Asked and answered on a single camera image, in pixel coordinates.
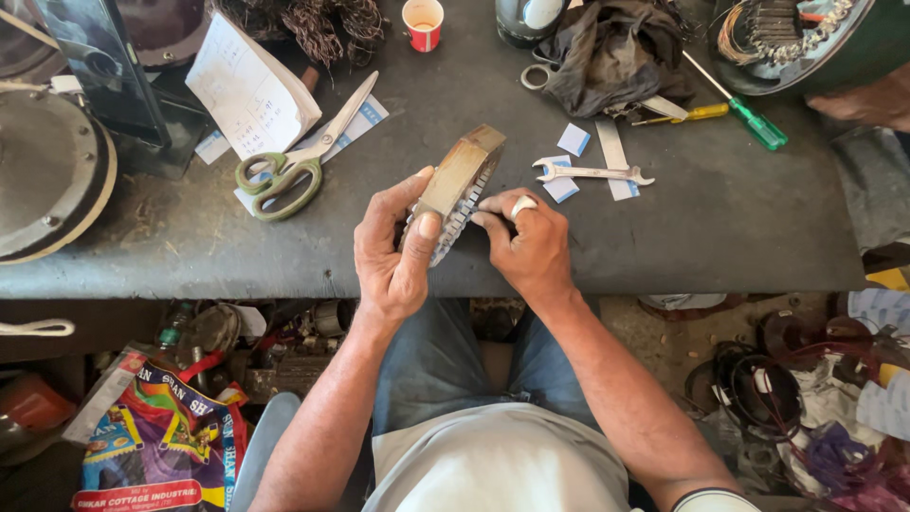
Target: metal ring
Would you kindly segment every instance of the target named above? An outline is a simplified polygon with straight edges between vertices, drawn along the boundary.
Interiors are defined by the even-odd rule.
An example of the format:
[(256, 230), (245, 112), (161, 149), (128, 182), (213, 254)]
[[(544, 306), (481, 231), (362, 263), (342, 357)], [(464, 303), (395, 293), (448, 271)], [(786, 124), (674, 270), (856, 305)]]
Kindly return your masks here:
[(518, 200), (515, 201), (515, 206), (512, 207), (512, 211), (511, 211), (511, 215), (509, 216), (509, 219), (511, 219), (511, 221), (514, 222), (515, 216), (518, 215), (518, 212), (522, 211), (526, 208), (536, 210), (537, 201), (535, 201), (534, 198), (532, 198), (531, 196), (519, 197)]
[[(531, 71), (533, 71), (535, 69), (538, 71), (542, 71), (547, 75), (547, 79), (539, 86), (535, 86), (534, 84), (532, 84), (531, 82), (528, 81), (528, 73), (530, 73)], [(525, 67), (524, 71), (521, 72), (521, 84), (532, 91), (539, 91), (547, 86), (547, 84), (550, 82), (550, 77), (552, 77), (552, 71), (550, 71), (549, 66), (546, 66), (544, 64), (531, 64), (530, 66)]]

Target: wrench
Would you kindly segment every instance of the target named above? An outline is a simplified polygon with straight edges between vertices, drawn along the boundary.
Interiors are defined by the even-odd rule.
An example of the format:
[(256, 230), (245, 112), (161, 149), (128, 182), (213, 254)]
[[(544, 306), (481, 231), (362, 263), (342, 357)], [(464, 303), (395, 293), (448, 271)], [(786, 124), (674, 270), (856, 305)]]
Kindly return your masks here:
[(642, 178), (642, 168), (632, 166), (631, 169), (586, 169), (582, 167), (563, 167), (554, 164), (547, 159), (539, 159), (534, 162), (534, 166), (543, 166), (546, 174), (538, 176), (537, 181), (551, 181), (560, 176), (571, 176), (573, 178), (614, 178), (627, 179), (634, 181), (639, 185), (650, 185), (654, 183), (654, 178)]

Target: green screwdriver handle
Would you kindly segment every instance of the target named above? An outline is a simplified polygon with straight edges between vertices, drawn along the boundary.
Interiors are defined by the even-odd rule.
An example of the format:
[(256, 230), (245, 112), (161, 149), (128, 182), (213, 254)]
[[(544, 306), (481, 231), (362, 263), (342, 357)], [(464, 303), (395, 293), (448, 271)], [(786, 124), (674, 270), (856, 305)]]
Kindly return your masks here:
[(771, 121), (761, 114), (756, 114), (740, 97), (731, 97), (730, 109), (746, 128), (762, 143), (762, 146), (774, 151), (787, 143), (787, 136)]

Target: workbench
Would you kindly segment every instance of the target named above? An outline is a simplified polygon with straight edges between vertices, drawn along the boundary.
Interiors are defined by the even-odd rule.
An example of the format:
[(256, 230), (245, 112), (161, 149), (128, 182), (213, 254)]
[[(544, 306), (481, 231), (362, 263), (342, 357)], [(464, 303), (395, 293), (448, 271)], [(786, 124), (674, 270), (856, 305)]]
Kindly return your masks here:
[[(324, 167), (318, 196), (289, 220), (254, 219), (234, 196), (237, 156), (207, 166), (194, 157), (171, 181), (121, 169), (101, 217), (79, 239), (37, 261), (0, 266), (0, 298), (267, 298), (359, 296), (354, 227), (373, 193), (427, 165), (488, 123), (508, 140), (484, 195), (535, 190), (570, 222), (572, 273), (587, 293), (835, 291), (863, 286), (835, 155), (817, 115), (799, 97), (752, 104), (790, 138), (772, 152), (731, 116), (633, 128), (618, 122), (626, 158), (656, 182), (641, 197), (613, 201), (606, 180), (555, 205), (531, 163), (565, 154), (567, 123), (591, 134), (579, 167), (604, 167), (593, 119), (570, 118), (551, 98), (521, 86), (529, 51), (496, 34), (493, 2), (448, 2), (439, 47), (414, 51), (403, 0), (379, 2), (391, 20), (365, 68), (346, 61), (322, 71), (320, 121), (334, 117), (373, 70), (372, 94), (389, 111)], [(691, 2), (699, 15), (711, 6)], [(689, 52), (708, 64), (703, 39)], [(297, 75), (302, 52), (283, 58)], [(697, 90), (692, 106), (723, 97), (683, 63)], [(490, 266), (486, 233), (470, 225), (429, 273), (438, 296), (510, 296)]]

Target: fingernail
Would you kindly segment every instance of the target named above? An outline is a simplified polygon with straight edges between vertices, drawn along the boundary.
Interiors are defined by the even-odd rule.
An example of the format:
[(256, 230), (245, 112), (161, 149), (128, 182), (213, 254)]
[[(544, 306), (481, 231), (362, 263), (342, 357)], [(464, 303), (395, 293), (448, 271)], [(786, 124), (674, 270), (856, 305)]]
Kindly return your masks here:
[(417, 228), (420, 236), (431, 239), (440, 234), (440, 216), (435, 213), (424, 213), (420, 216), (420, 225)]

